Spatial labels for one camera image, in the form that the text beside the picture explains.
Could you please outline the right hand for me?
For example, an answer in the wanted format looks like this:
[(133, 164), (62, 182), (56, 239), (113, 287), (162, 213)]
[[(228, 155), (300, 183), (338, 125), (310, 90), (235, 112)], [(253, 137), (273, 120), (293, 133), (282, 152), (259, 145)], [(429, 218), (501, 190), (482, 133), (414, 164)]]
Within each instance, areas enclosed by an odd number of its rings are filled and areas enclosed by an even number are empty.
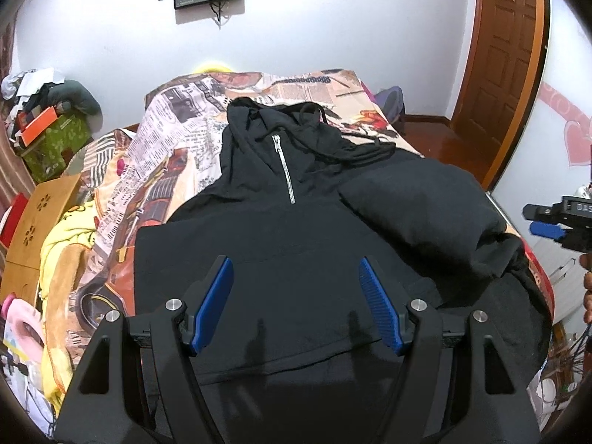
[(580, 265), (586, 270), (583, 279), (583, 286), (585, 289), (585, 295), (583, 298), (583, 320), (586, 325), (590, 325), (592, 322), (592, 260), (590, 253), (584, 253), (580, 257)]

